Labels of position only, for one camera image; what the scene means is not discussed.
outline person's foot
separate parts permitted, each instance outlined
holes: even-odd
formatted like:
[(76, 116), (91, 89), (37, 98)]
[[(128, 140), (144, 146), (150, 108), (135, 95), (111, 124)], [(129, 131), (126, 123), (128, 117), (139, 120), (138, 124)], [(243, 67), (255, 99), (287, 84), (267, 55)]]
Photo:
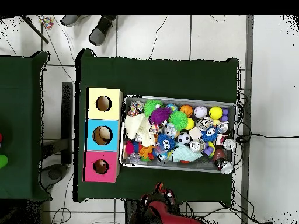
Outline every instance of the person's foot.
[(60, 23), (66, 27), (75, 26), (79, 20), (82, 18), (87, 17), (88, 15), (65, 15), (61, 20)]
[(103, 44), (109, 29), (113, 26), (112, 21), (115, 18), (116, 16), (102, 16), (98, 25), (90, 33), (89, 42), (95, 46)]

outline orange ball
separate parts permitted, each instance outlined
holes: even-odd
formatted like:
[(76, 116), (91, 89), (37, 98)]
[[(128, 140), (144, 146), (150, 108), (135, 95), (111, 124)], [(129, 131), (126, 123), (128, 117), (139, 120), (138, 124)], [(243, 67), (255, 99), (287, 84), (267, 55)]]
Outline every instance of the orange ball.
[(193, 109), (190, 105), (182, 105), (180, 107), (180, 111), (185, 113), (187, 115), (187, 117), (190, 117), (192, 115)]

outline blue box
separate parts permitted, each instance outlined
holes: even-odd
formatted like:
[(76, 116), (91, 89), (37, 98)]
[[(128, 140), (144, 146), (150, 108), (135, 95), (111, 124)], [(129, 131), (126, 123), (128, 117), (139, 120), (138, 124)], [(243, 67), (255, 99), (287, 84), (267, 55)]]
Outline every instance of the blue box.
[[(93, 131), (99, 126), (106, 126), (112, 131), (112, 139), (107, 145), (99, 145), (93, 140)], [(119, 141), (119, 121), (87, 120), (87, 151), (117, 151)]]

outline stacked boxes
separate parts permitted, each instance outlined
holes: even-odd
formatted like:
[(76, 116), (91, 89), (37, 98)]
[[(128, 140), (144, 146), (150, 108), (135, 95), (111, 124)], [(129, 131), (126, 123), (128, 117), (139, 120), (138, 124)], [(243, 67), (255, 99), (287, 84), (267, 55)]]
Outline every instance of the stacked boxes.
[(119, 89), (88, 87), (84, 172), (85, 182), (114, 183), (119, 173), (120, 113), (123, 94)]

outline soccer ball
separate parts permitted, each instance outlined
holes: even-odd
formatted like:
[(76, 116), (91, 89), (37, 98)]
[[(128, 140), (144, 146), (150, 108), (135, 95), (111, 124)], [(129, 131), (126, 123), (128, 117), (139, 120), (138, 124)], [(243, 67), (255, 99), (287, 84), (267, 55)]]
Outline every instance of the soccer ball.
[(188, 144), (191, 141), (191, 137), (187, 132), (181, 132), (178, 136), (178, 142), (180, 144)]

